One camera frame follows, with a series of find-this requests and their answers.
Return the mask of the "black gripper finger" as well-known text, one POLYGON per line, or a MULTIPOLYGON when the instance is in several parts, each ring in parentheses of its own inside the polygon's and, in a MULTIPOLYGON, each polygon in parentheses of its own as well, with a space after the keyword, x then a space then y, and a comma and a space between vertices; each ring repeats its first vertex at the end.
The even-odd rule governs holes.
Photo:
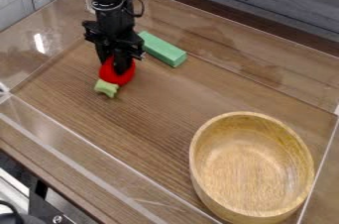
POLYGON ((114 56, 114 48, 111 46, 96 44, 95 50, 100 63, 104 63, 114 56))
POLYGON ((128 52, 116 50, 114 54, 114 71, 118 75, 123 75, 131 67, 132 57, 128 52))

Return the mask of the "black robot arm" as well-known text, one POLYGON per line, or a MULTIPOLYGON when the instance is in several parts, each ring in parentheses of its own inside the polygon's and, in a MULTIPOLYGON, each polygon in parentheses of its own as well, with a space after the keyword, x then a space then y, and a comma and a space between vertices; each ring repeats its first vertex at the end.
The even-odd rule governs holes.
POLYGON ((94 21, 83 21, 84 39, 94 43, 99 61, 111 58, 111 68, 123 75, 143 56, 143 40, 135 32, 135 19, 144 14, 142 0, 91 0, 94 21))

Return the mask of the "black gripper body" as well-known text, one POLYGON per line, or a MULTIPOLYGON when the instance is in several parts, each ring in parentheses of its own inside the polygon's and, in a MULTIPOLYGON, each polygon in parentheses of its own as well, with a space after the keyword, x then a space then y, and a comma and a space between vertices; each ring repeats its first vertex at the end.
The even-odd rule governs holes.
POLYGON ((143 41, 134 31, 135 19, 144 10, 134 11, 132 4, 120 4, 106 7, 92 4, 96 20, 83 21, 84 39, 96 44, 122 49, 132 58, 143 58, 143 41))

